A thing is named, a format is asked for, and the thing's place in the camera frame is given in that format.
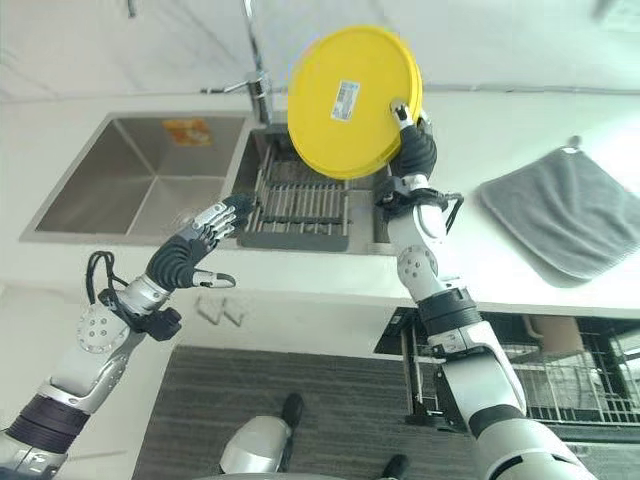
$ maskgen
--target floor mat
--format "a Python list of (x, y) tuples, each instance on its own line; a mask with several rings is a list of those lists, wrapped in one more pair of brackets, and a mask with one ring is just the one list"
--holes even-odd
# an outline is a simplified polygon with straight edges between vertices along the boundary
[[(290, 392), (306, 404), (291, 472), (371, 480), (393, 454), (405, 453), (410, 480), (476, 478), (466, 437), (403, 423), (399, 361), (194, 347), (171, 357), (133, 478), (213, 474), (234, 432), (255, 415), (277, 415)], [(630, 479), (637, 452), (584, 461), (601, 480)]]

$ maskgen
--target white countertop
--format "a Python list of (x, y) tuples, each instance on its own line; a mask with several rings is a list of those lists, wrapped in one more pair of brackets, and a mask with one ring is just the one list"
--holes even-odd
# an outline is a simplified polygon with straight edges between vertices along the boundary
[[(276, 99), (284, 109), (285, 100)], [(501, 229), (469, 195), (485, 180), (530, 163), (574, 134), (585, 151), (639, 191), (640, 99), (562, 94), (427, 94), (439, 163), (433, 184), (468, 196), (451, 233), (469, 290), (481, 309), (640, 318), (640, 255), (595, 280), (566, 286)], [(26, 243), (19, 237), (60, 177), (111, 112), (249, 110), (244, 95), (139, 96), (3, 104), (0, 111), (0, 283), (83, 288), (88, 255), (116, 253), (124, 278), (140, 274), (153, 247)], [(395, 259), (226, 250), (203, 268), (232, 273), (238, 288), (291, 298), (411, 305)]]

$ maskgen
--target black cable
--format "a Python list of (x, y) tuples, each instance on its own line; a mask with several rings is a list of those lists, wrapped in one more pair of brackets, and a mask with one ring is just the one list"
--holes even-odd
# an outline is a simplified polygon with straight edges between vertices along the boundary
[(127, 10), (129, 10), (129, 18), (136, 18), (136, 5), (134, 0), (127, 0)]
[(453, 222), (455, 222), (456, 220), (458, 211), (460, 210), (460, 207), (462, 207), (462, 204), (464, 203), (464, 196), (462, 196), (461, 193), (447, 193), (445, 196), (447, 197), (447, 200), (455, 200), (455, 203), (453, 204), (453, 207), (451, 208), (451, 212), (449, 213), (449, 216), (447, 217), (447, 221), (446, 221), (447, 233), (449, 233), (449, 230), (451, 230), (451, 227), (453, 227)]
[(114, 282), (118, 282), (123, 287), (126, 287), (129, 284), (113, 272), (116, 258), (112, 252), (99, 250), (97, 252), (93, 252), (89, 257), (89, 261), (87, 262), (87, 272), (85, 274), (85, 287), (87, 289), (87, 297), (89, 297), (89, 303), (91, 303), (92, 305), (96, 303), (96, 291), (93, 285), (93, 277), (95, 274), (96, 266), (101, 259), (104, 260), (105, 272), (107, 275), (107, 290), (109, 291), (110, 298), (115, 304), (116, 314), (118, 314), (120, 318), (124, 318), (124, 316), (126, 316), (126, 312), (120, 305)]

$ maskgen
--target yellow plastic lid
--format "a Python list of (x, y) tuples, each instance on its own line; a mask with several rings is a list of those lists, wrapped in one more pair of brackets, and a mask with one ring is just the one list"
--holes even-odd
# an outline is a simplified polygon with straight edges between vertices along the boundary
[(288, 124), (300, 157), (337, 179), (370, 175), (400, 148), (389, 104), (422, 108), (422, 77), (404, 42), (382, 28), (340, 30), (311, 46), (289, 85)]

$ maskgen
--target gray cloth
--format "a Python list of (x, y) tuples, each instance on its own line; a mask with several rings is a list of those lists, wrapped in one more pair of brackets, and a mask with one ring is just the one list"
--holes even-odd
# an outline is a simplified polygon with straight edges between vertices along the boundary
[(559, 148), (478, 187), (481, 203), (561, 272), (590, 280), (640, 246), (640, 199), (578, 149)]

